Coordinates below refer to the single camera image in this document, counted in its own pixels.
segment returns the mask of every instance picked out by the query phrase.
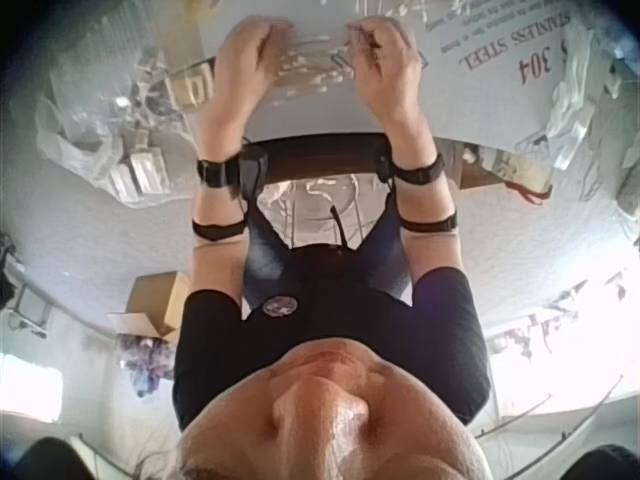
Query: nose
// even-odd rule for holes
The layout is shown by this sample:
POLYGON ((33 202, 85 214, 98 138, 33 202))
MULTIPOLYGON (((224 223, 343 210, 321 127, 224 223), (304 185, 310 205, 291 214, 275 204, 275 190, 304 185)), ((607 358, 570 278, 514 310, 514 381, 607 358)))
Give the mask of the nose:
POLYGON ((326 378, 306 377, 274 403, 273 417, 282 478, 342 478, 359 470, 369 419, 361 398, 326 378))

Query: open cardboard box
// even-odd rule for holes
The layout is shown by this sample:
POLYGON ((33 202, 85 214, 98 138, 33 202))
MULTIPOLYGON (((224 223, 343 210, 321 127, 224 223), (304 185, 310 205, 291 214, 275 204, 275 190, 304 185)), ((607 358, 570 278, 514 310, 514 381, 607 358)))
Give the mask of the open cardboard box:
POLYGON ((124 313, 108 313, 114 330, 122 335, 161 338, 177 344, 189 279, 179 272, 138 277, 124 313))

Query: eyebrow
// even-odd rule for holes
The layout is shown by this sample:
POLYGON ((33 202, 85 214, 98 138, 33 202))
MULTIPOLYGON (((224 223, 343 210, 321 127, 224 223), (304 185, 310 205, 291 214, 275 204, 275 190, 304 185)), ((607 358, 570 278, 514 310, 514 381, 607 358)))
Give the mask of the eyebrow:
POLYGON ((180 471, 184 480, 234 480, 210 468, 186 468, 180 471))

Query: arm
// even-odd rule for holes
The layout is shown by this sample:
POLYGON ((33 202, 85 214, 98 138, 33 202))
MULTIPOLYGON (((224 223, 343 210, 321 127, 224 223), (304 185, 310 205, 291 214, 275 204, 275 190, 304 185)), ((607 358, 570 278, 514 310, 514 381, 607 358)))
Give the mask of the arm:
MULTIPOLYGON (((249 17, 229 34, 216 60, 214 98, 200 117, 196 139, 200 159, 222 163, 240 152, 249 117, 277 79, 289 28, 280 19, 249 17)), ((231 225, 243 217, 241 201, 233 198, 230 188, 196 187, 196 223, 231 225)), ((219 242, 196 237, 192 291, 216 290, 240 305, 248 251, 246 230, 219 242)))
MULTIPOLYGON (((422 66, 415 39, 392 19, 370 17, 350 25, 355 84, 382 124, 394 163, 405 170, 431 165, 438 155, 418 92, 422 66)), ((455 204, 445 175, 426 186, 396 181, 398 211, 416 223, 445 220, 455 204)), ((402 242, 414 284, 441 267, 462 270, 457 232, 420 234, 402 229, 402 242)))

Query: black wrist strap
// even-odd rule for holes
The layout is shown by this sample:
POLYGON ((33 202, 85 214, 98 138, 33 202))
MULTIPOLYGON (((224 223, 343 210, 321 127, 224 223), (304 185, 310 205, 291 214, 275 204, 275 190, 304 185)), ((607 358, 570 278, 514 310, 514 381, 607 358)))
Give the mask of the black wrist strap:
POLYGON ((245 228, 247 228, 246 218, 238 223, 226 226, 200 225, 195 221, 193 222, 193 233, 204 240, 208 240, 209 242, 219 242, 221 240, 236 237, 241 235, 245 228))
POLYGON ((435 223, 416 223, 400 217, 400 225, 405 230, 415 233, 451 233, 458 228, 458 212, 446 220, 435 223))
POLYGON ((380 153, 376 158, 376 173, 382 183, 388 183, 392 178, 397 177, 411 185, 429 185, 442 175, 444 168, 442 154, 438 154, 435 162, 428 167, 404 170, 393 163, 391 145, 388 140, 381 145, 380 153))
POLYGON ((240 155, 234 155, 224 163, 198 160, 198 176, 209 188, 240 186, 240 155))

